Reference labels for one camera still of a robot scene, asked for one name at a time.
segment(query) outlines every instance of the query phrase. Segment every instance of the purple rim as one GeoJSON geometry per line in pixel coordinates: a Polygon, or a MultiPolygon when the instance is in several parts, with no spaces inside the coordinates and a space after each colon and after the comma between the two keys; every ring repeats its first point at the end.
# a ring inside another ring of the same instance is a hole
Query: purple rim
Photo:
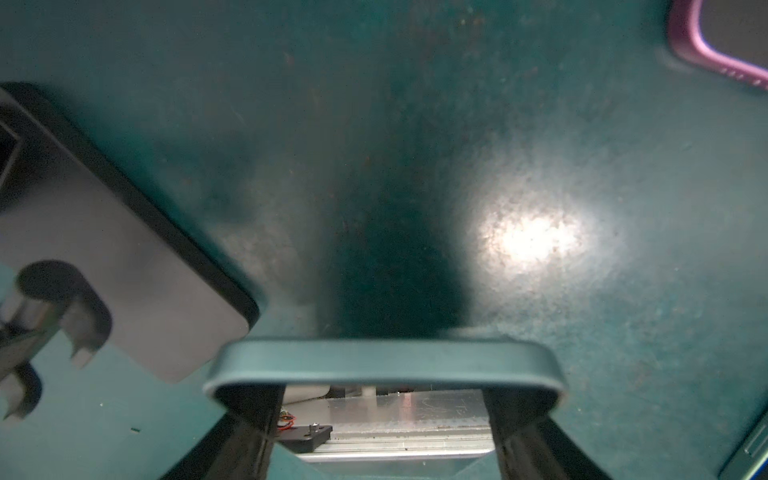
{"type": "Polygon", "coordinates": [[[699,17],[704,0],[674,0],[667,36],[682,58],[755,86],[768,84],[768,70],[718,52],[701,34],[699,17]]]}

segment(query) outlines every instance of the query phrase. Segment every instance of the red wire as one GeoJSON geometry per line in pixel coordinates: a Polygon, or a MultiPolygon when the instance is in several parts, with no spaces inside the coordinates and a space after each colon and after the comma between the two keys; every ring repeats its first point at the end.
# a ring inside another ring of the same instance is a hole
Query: red wire
{"type": "Polygon", "coordinates": [[[288,422],[285,425],[278,425],[277,430],[279,432],[282,432],[283,430],[291,429],[293,427],[293,421],[296,420],[296,417],[293,415],[282,415],[280,416],[280,420],[284,420],[288,422]]]}

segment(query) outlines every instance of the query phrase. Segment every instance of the purple frame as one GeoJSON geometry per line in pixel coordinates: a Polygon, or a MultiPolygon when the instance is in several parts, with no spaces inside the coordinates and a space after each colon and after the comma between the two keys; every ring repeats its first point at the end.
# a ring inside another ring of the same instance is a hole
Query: purple frame
{"type": "Polygon", "coordinates": [[[768,70],[720,53],[704,40],[699,22],[703,3],[704,0],[673,1],[667,24],[672,49],[696,65],[768,90],[768,70]]]}

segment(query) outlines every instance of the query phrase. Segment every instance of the teal surface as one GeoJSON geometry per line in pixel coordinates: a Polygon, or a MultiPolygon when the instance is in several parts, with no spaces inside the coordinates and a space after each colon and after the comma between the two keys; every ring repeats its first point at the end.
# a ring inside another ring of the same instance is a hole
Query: teal surface
{"type": "MultiPolygon", "coordinates": [[[[768,400],[768,98],[673,58],[666,8],[5,0],[0,79],[258,299],[254,335],[537,340],[613,477],[715,478],[768,400]]],[[[203,372],[70,375],[63,345],[4,478],[151,478],[219,413],[203,372]]]]}
{"type": "MultiPolygon", "coordinates": [[[[328,465],[328,467],[318,467],[317,465],[304,463],[293,453],[278,445],[270,457],[270,470],[266,478],[267,480],[283,480],[284,478],[294,478],[296,480],[353,480],[354,478],[361,478],[361,475],[344,473],[345,469],[359,471],[359,468],[350,465],[350,463],[356,462],[337,462],[332,468],[330,468],[331,465],[328,465]]],[[[395,478],[400,478],[401,480],[429,480],[431,478],[443,478],[445,480],[501,480],[501,475],[498,471],[498,460],[494,454],[484,455],[475,460],[444,460],[440,462],[441,465],[430,465],[428,462],[370,463],[371,471],[365,475],[364,478],[366,480],[395,478]]]]}
{"type": "Polygon", "coordinates": [[[203,391],[213,399],[218,389],[244,383],[527,389],[540,399],[533,418],[568,391],[549,349],[508,339],[241,340],[221,348],[203,391]]]}

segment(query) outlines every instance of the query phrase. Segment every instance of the scratched surface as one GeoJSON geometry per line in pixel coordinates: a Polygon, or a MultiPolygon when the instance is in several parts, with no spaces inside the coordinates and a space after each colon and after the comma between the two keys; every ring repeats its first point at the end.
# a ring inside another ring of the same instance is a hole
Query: scratched surface
{"type": "MultiPolygon", "coordinates": [[[[258,299],[255,335],[534,339],[611,475],[714,478],[767,400],[768,98],[673,58],[666,8],[8,0],[0,78],[258,299]]],[[[213,425],[202,374],[102,362],[49,386],[46,449],[37,420],[0,432],[13,478],[150,478],[213,425]],[[91,401],[124,382],[151,400],[91,401]],[[111,463],[68,454],[96,432],[111,463]]]]}

